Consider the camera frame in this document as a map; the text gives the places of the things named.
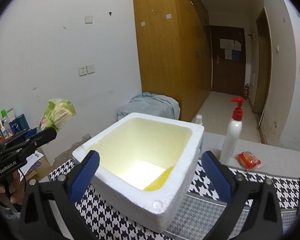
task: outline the paper notice on door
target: paper notice on door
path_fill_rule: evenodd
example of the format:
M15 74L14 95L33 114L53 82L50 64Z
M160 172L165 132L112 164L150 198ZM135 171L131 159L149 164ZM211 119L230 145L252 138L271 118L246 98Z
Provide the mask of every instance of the paper notice on door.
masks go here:
M220 49L234 49L234 40L220 39Z
M225 59L232 60L232 50L231 49L225 49Z
M238 50L232 51L232 60L240 61L240 51Z
M234 50L241 51L241 43L239 41L234 41Z

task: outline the electrical outlet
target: electrical outlet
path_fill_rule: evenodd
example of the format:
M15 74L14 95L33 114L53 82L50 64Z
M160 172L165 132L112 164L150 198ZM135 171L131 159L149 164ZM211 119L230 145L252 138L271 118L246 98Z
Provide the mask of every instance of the electrical outlet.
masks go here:
M88 71L88 74L95 73L95 71L96 71L96 65L95 64L88 65L87 66L87 71Z
M85 76L87 74L87 66L79 67L79 76Z

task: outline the white foam box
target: white foam box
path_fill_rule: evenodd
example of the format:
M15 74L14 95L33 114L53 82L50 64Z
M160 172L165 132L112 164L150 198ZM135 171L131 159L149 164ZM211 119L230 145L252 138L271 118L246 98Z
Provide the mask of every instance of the white foam box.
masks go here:
M96 135L73 157L100 154L91 184L122 214L155 232L163 232L176 214L198 162L204 127L194 123L132 113ZM143 191L174 166L161 188Z

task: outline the houndstooth tablecloth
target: houndstooth tablecloth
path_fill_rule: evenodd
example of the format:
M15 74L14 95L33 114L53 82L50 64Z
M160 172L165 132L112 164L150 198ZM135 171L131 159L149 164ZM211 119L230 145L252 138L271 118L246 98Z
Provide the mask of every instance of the houndstooth tablecloth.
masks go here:
M73 167L74 162L69 160L50 173L50 178L55 180L58 175L69 173ZM262 182L265 178L272 179L274 187L277 189L277 197L282 211L282 223L287 226L293 223L299 198L298 179L276 177L259 172L245 172L231 167L229 169L234 174L243 174L250 181ZM242 211L230 238L240 233L251 204L252 200L246 202L246 207ZM92 185L86 190L82 200L74 205L98 239L202 240L217 222L225 209L226 203L219 201L217 192L201 166L201 160L198 160L186 197L171 224L162 234L153 232L121 214L107 204Z

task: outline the bolt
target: bolt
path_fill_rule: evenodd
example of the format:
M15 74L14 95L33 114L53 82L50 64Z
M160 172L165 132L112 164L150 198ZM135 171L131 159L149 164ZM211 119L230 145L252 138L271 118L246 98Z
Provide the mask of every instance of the bolt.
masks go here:
M235 178L236 178L237 181L243 181L244 180L244 176L242 174L237 174L235 176Z
M58 180L59 181L65 181L66 180L66 175L64 175L64 174L59 175Z
M269 179L269 178L266 178L266 179L265 179L265 182L266 182L266 184L268 184L268 185L271 185L271 184L272 184L272 180Z
M36 184L36 180L35 179L31 179L30 181L29 181L29 184L31 185L31 186L33 186L34 184Z

